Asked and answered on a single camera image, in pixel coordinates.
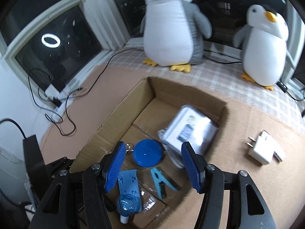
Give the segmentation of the teal plastic clothespin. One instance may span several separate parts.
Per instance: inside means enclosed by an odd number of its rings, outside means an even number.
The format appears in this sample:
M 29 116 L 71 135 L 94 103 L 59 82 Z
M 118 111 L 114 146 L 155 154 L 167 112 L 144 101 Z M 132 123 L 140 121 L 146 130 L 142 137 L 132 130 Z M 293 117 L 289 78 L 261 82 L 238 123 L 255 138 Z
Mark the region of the teal plastic clothespin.
M 150 173 L 159 199 L 163 200 L 164 198 L 166 198 L 165 186 L 168 186 L 175 192 L 178 192 L 180 190 L 180 186 L 176 184 L 173 180 L 167 179 L 159 169 L 151 168 Z

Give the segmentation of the metal keyring with coin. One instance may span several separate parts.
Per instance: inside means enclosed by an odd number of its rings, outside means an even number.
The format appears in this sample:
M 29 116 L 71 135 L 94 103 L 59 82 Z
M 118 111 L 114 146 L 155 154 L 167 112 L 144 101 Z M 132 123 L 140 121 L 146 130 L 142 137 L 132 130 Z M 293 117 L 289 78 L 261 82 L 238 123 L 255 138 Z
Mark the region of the metal keyring with coin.
M 125 143 L 125 147 L 126 147 L 126 155 L 130 155 L 133 153 L 134 151 L 134 145 L 131 143 Z

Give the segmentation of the white power strip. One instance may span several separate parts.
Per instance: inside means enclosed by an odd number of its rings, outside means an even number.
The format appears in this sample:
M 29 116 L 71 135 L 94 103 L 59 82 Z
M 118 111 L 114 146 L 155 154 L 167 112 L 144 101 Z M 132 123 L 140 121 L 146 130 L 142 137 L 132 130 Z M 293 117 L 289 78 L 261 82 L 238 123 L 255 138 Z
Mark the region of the white power strip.
M 65 101 L 68 97 L 68 94 L 70 93 L 71 88 L 69 86 L 65 86 L 62 91 L 59 91 L 54 87 L 52 84 L 49 85 L 49 87 L 45 90 L 45 95 L 48 98 L 57 99 L 61 102 Z

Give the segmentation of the clear plastic card reader box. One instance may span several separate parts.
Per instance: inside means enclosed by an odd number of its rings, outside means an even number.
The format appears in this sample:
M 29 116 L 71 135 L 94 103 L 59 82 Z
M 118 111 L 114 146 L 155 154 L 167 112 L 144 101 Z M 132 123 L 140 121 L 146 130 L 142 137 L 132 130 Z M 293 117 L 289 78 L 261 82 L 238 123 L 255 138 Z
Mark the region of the clear plastic card reader box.
M 196 154 L 203 155 L 211 145 L 219 127 L 209 117 L 190 105 L 184 105 L 158 136 L 168 151 L 181 157 L 181 146 L 189 142 Z

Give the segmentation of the brown cardboard box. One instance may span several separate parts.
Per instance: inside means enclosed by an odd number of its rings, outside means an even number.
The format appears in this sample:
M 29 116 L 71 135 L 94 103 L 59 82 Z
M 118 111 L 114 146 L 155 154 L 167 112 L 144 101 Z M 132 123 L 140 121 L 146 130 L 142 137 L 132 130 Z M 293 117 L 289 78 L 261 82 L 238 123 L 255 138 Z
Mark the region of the brown cardboard box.
M 211 143 L 219 144 L 228 115 L 226 102 L 192 86 L 159 77 L 142 79 L 103 121 L 77 155 L 71 171 L 86 170 L 98 163 L 113 146 L 122 141 L 136 145 L 141 140 L 159 141 L 158 132 L 169 126 L 181 108 L 191 106 L 210 118 L 219 130 Z M 164 154 L 157 168 L 178 191 L 165 188 L 160 199 L 149 168 L 139 166 L 133 155 L 125 157 L 122 169 L 136 170 L 143 209 L 133 216 L 127 228 L 193 228 L 203 197 L 191 188 L 187 172 Z

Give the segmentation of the white USB charger plug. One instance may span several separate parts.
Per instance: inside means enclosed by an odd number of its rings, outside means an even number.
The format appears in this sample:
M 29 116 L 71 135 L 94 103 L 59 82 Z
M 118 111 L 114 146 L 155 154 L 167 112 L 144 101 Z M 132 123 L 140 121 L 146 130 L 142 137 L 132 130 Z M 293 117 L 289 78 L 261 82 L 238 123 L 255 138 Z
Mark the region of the white USB charger plug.
M 248 155 L 261 165 L 270 164 L 273 158 L 278 162 L 283 162 L 284 154 L 281 146 L 266 130 L 263 130 L 257 138 L 249 136 L 248 139 L 251 141 L 251 143 L 246 142 L 250 147 Z

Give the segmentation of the checkered cloth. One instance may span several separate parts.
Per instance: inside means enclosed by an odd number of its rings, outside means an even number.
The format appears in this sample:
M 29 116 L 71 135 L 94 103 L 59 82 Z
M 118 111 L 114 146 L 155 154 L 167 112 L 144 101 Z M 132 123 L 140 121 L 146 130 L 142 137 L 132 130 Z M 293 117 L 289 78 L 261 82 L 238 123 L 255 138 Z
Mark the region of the checkered cloth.
M 279 117 L 280 119 L 292 119 L 297 113 L 304 110 L 304 100 L 295 101 L 292 96 L 295 92 L 285 94 L 275 86 L 273 91 L 245 81 L 241 78 L 241 64 L 220 64 L 211 60 L 204 60 L 198 65 L 192 66 L 190 73 L 170 71 L 168 67 L 151 67 L 142 61 L 145 54 L 135 49 L 125 50 L 115 55 L 108 68 L 121 67 L 128 70 L 143 71 L 149 75 L 168 78 L 174 81 L 188 83 L 200 88 L 220 93 L 225 98 L 234 98 L 250 106 L 255 106 L 262 111 Z

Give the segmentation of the large plush penguin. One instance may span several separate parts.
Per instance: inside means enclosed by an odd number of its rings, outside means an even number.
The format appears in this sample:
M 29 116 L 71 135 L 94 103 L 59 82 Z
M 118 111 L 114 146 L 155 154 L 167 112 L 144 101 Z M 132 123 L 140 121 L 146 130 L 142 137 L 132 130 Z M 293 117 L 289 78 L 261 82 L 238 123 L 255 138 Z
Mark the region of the large plush penguin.
M 145 0 L 141 22 L 144 64 L 189 73 L 203 60 L 204 40 L 213 30 L 209 19 L 192 1 Z

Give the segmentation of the blue round tape measure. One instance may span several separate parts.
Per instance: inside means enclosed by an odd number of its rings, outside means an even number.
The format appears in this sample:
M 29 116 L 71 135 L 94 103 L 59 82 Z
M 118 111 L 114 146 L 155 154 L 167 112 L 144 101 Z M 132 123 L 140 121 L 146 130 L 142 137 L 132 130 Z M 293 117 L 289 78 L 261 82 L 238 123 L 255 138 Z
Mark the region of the blue round tape measure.
M 163 148 L 154 139 L 139 141 L 132 153 L 134 162 L 144 168 L 151 168 L 158 165 L 163 158 Z

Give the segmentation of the small plush penguin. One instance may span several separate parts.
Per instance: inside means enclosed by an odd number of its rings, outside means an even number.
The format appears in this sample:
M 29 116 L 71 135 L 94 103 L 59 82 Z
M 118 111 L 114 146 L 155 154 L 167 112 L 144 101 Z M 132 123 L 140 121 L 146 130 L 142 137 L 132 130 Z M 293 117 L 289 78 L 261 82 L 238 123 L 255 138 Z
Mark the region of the small plush penguin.
M 281 14 L 268 5 L 251 5 L 246 24 L 233 36 L 233 46 L 241 47 L 241 77 L 273 90 L 285 67 L 288 26 Z

